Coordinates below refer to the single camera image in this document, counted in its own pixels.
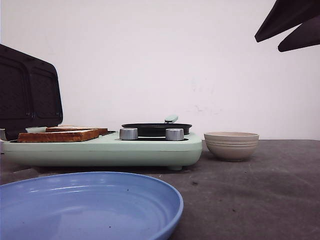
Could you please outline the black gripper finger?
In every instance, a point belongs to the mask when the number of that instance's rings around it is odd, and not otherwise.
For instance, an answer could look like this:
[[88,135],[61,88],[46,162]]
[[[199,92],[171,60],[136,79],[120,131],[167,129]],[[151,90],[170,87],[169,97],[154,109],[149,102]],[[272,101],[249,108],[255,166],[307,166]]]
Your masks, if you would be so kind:
[[320,44],[320,23],[305,22],[290,33],[279,45],[280,52],[311,47]]
[[319,0],[277,0],[254,35],[262,42],[320,14]]

